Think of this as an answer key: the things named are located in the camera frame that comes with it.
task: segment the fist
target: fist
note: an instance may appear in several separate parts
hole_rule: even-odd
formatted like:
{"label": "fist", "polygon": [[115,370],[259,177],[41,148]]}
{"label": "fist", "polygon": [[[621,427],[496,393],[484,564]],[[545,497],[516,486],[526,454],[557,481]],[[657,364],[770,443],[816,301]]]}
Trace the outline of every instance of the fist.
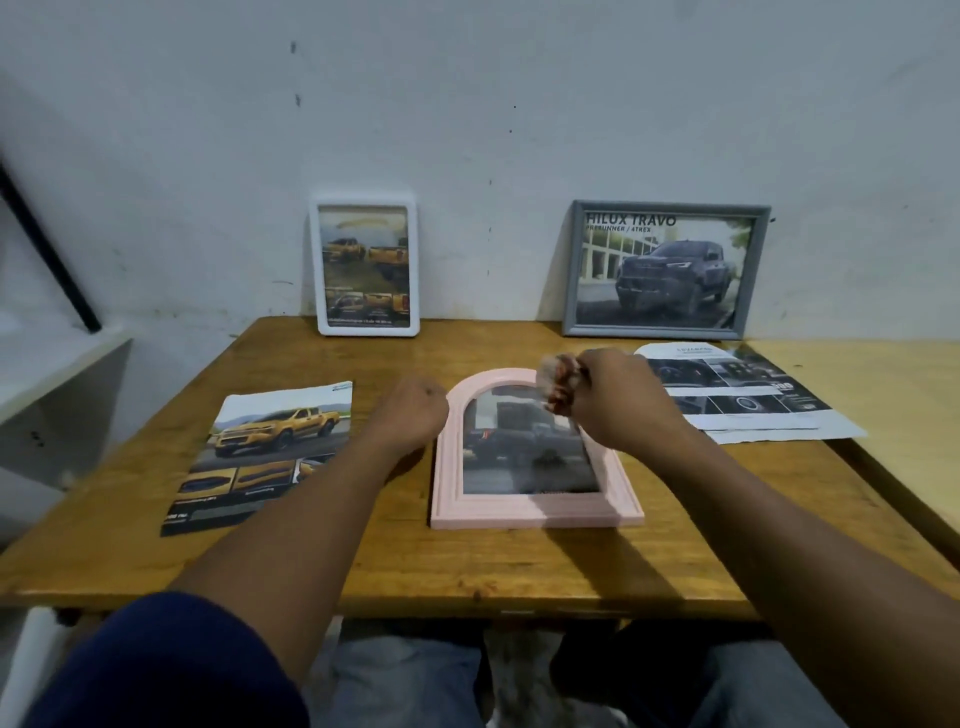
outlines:
{"label": "fist", "polygon": [[570,415],[601,445],[643,460],[691,429],[642,356],[591,349],[577,361],[587,373]]}
{"label": "fist", "polygon": [[448,412],[446,390],[438,382],[429,376],[407,375],[380,398],[364,436],[399,460],[434,440]]}

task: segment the left hand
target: left hand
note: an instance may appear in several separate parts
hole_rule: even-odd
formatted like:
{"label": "left hand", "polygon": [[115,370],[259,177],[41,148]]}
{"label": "left hand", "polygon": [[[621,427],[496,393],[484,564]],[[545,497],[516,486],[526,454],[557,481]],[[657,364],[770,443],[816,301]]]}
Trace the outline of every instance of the left hand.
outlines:
{"label": "left hand", "polygon": [[425,447],[446,424],[446,390],[429,376],[407,375],[377,403],[363,437],[396,460]]}

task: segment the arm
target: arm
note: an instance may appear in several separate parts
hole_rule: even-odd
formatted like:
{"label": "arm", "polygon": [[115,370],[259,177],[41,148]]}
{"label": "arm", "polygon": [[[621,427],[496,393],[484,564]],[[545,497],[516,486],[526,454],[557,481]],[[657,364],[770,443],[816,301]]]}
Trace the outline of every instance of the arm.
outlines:
{"label": "arm", "polygon": [[850,726],[952,725],[960,604],[780,495],[690,426],[645,360],[579,357],[572,416],[646,464]]}
{"label": "arm", "polygon": [[408,376],[359,436],[189,566],[173,591],[209,599],[259,634],[296,682],[324,639],[380,488],[446,422],[443,387]]}

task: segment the right hand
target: right hand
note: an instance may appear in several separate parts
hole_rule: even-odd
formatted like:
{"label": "right hand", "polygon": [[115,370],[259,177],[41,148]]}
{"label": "right hand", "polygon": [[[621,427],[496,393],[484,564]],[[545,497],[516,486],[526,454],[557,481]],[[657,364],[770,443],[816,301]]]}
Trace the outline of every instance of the right hand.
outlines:
{"label": "right hand", "polygon": [[590,349],[577,361],[589,376],[573,392],[571,416],[601,445],[646,460],[696,431],[642,356]]}

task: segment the car brochure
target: car brochure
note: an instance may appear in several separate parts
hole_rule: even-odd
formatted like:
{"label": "car brochure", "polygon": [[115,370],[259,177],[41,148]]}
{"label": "car brochure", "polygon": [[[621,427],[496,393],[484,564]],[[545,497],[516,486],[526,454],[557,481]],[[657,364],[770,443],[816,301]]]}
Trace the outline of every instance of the car brochure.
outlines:
{"label": "car brochure", "polygon": [[866,432],[742,343],[647,344],[650,363],[687,420],[721,444],[828,440]]}
{"label": "car brochure", "polygon": [[321,468],[347,441],[353,382],[224,400],[160,536],[245,521]]}

